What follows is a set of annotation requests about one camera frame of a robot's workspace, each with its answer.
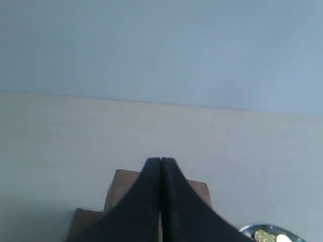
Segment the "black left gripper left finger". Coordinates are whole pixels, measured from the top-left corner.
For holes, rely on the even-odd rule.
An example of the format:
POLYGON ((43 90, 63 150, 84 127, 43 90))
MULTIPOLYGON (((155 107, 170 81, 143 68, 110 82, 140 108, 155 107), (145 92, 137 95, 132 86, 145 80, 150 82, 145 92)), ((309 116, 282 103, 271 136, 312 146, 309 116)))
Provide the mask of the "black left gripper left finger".
POLYGON ((149 158, 140 172, 118 169, 104 211, 68 241, 158 241, 160 158, 149 158))

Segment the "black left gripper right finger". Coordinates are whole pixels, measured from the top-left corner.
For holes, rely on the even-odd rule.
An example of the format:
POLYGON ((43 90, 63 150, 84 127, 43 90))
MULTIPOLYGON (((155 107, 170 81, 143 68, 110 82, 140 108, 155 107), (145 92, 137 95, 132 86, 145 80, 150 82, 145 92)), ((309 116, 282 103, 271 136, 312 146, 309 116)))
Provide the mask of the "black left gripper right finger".
POLYGON ((160 211, 163 241, 251 241, 198 196, 173 158, 161 159, 160 211))

